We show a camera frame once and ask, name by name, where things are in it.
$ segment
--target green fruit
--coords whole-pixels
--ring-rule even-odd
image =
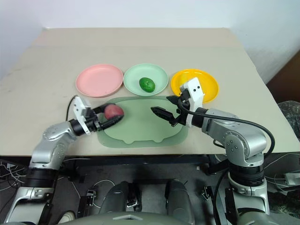
[[[139,83],[140,87],[146,92],[150,93],[153,92],[155,89],[155,83],[150,78],[143,77],[140,79]]]

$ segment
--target cutting board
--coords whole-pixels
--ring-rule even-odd
[[[124,118],[114,126],[98,133],[99,141],[111,148],[159,147],[181,143],[188,134],[181,124],[172,127],[156,116],[151,107],[160,106],[178,116],[177,106],[165,96],[119,97],[108,101],[120,106]]]

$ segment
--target beige table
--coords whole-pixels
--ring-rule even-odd
[[[255,66],[228,29],[52,29],[44,30],[0,82],[0,155],[29,156],[43,131],[65,119],[75,79],[90,65],[110,63],[125,72],[138,63],[160,65],[171,78],[199,68],[216,78],[218,97],[204,104],[267,127],[276,139],[274,152],[299,151],[299,141],[259,77]],[[173,94],[170,86],[160,95]],[[124,86],[93,106],[133,96]],[[82,136],[69,155],[208,154],[225,151],[198,128],[178,145],[112,149],[96,134]]]

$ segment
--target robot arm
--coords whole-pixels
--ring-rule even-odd
[[[18,188],[5,223],[44,223],[52,206],[58,172],[70,143],[78,136],[106,129],[123,118],[123,115],[114,116],[101,123],[97,114],[103,113],[108,104],[91,109],[80,97],[75,97],[73,104],[76,120],[50,126],[43,133],[42,140],[33,151],[24,186]]]
[[[236,217],[240,212],[254,211],[269,214],[269,203],[267,197],[267,183],[263,173],[263,151],[267,141],[263,132],[249,124],[238,122],[238,117],[216,109],[204,109],[191,103],[194,99],[201,99],[195,95],[202,94],[198,91],[200,87],[197,78],[184,84],[180,90],[180,97],[169,96],[167,99],[177,105],[179,116],[174,118],[173,114],[160,107],[152,107],[152,111],[160,118],[169,121],[172,126],[180,123],[189,126],[188,118],[192,116],[191,125],[199,127],[203,133],[220,142],[226,150],[229,161],[229,182],[231,188],[227,193],[227,200],[234,201]]]

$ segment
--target white wall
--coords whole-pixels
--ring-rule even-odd
[[[228,27],[265,82],[300,49],[299,0],[0,0],[11,9],[1,41],[9,62],[40,30],[64,27]]]
[[[26,2],[0,0],[0,79],[42,30]]]

